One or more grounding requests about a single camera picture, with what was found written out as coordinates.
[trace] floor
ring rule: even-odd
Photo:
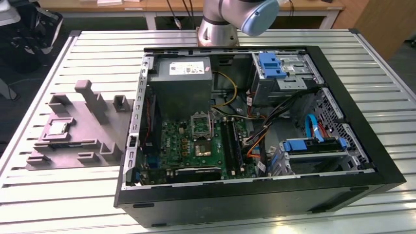
[[[168,17],[157,18],[159,29],[175,29],[175,24]],[[184,29],[191,29],[191,21],[184,19],[181,21]],[[143,18],[119,18],[117,20],[105,19],[65,19],[60,35],[53,45],[53,50],[49,53],[49,65],[40,67],[35,72],[28,74],[20,74],[15,72],[0,60],[0,78],[7,83],[13,83],[19,80],[24,80],[19,84],[13,85],[15,92],[20,95],[16,101],[5,100],[0,97],[0,155],[4,152],[7,144],[13,136],[20,121],[25,115],[27,109],[36,96],[37,90],[41,86],[51,64],[56,59],[60,52],[60,48],[65,42],[68,34],[72,30],[145,30],[145,21]],[[416,92],[416,48],[411,47],[411,43],[405,42],[400,47],[397,53],[388,61],[388,64],[397,72],[401,79],[408,84],[409,88]]]

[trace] power supply label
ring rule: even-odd
[[[169,75],[204,74],[204,62],[172,62],[169,65]]]

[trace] metal workbench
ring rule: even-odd
[[[144,47],[196,46],[193,31],[83,32],[69,37],[0,160],[0,233],[384,233],[416,229],[416,97],[360,35],[348,30],[271,30],[240,45],[319,45],[407,183],[335,213],[145,230],[113,208],[119,167],[27,171],[52,94],[81,100],[77,79],[105,99],[135,97]]]

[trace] motherboard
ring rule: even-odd
[[[193,115],[161,126],[160,153],[148,156],[151,184],[256,177],[255,164],[243,157],[248,136],[243,119],[209,121]]]

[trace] green motherboard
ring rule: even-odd
[[[164,121],[161,128],[161,151],[157,159],[157,169],[148,171],[153,184],[167,183],[165,177],[169,171],[183,168],[220,168],[221,179],[237,179],[256,177],[256,169],[252,160],[245,160],[239,171],[231,173],[227,163],[227,153],[224,153],[224,131],[221,124],[227,120],[209,122],[195,121],[193,125],[188,121]],[[241,119],[233,120],[237,141],[241,146],[243,139],[248,136],[245,122]],[[211,138],[195,138],[195,130],[212,131]]]

